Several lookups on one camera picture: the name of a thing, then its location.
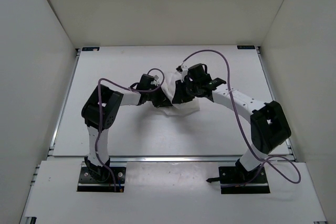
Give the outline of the white pleated skirt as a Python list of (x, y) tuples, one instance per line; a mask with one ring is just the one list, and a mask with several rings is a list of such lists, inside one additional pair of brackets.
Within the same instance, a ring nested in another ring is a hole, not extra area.
[(185, 82), (182, 82), (180, 72), (165, 72), (165, 80), (161, 85), (162, 91), (171, 106), (161, 108), (167, 116), (187, 116), (200, 110), (198, 98), (186, 93)]

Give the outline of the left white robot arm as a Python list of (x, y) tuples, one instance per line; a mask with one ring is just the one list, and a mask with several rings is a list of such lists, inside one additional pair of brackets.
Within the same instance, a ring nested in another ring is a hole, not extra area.
[(110, 168), (108, 154), (108, 131), (113, 125), (121, 106), (140, 106), (151, 102), (154, 107), (171, 107), (172, 104), (164, 94), (161, 85), (154, 76), (143, 74), (140, 81), (123, 91), (111, 90), (102, 84), (108, 82), (117, 87), (120, 85), (101, 78), (93, 93), (82, 108), (81, 116), (89, 132), (89, 154), (85, 156), (85, 164), (90, 176), (98, 183), (117, 184)]

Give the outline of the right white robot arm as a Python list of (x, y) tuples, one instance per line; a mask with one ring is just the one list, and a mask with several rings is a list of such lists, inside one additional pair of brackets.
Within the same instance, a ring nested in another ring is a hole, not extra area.
[(291, 129), (281, 105), (276, 101), (258, 101), (234, 89), (229, 80), (213, 79), (207, 65), (199, 63), (176, 69), (172, 104), (184, 104), (195, 98), (207, 98), (235, 113), (237, 120), (244, 118), (250, 124), (251, 141), (248, 150), (236, 162), (235, 175), (248, 182), (254, 171), (266, 161), (268, 154), (291, 136)]

